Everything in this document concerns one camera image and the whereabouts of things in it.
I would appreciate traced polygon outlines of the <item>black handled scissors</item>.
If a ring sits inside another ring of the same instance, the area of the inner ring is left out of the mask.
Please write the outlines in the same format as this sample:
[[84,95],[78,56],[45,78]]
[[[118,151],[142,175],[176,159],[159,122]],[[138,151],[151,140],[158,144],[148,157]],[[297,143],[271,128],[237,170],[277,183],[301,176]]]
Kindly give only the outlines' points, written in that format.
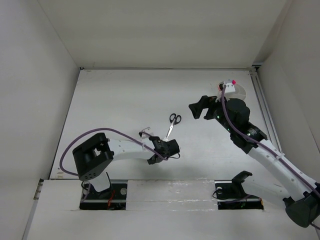
[[169,139],[169,136],[174,128],[175,125],[179,124],[182,120],[182,117],[181,115],[179,114],[176,114],[176,113],[172,113],[170,116],[169,116],[169,121],[170,121],[170,127],[167,131],[167,134],[165,136],[165,140],[167,141]]

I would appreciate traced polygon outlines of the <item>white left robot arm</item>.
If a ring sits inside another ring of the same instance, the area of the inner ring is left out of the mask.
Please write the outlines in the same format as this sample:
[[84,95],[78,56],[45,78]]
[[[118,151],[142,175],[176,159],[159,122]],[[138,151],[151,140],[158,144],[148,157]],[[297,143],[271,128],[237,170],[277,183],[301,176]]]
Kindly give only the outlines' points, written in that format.
[[103,132],[97,133],[72,150],[80,181],[88,182],[100,198],[111,194],[111,182],[107,167],[120,160],[145,160],[154,165],[178,155],[180,147],[175,139],[164,141],[158,136],[133,140],[109,139]]

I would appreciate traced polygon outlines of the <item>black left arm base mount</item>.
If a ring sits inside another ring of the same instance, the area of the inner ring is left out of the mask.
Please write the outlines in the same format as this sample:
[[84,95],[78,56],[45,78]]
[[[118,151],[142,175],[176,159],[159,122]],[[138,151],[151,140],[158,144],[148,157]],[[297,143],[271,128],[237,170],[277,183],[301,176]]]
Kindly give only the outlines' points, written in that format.
[[126,210],[128,180],[111,181],[109,189],[97,192],[87,181],[81,183],[82,193],[79,209],[86,211],[121,211]]

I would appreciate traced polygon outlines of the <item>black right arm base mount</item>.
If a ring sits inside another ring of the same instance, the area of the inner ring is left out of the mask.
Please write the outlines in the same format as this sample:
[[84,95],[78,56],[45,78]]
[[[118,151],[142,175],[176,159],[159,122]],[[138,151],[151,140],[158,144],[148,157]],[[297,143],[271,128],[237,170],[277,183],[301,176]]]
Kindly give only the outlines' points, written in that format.
[[252,176],[242,171],[231,180],[215,180],[212,197],[217,200],[218,210],[264,210],[262,199],[245,193],[242,183]]

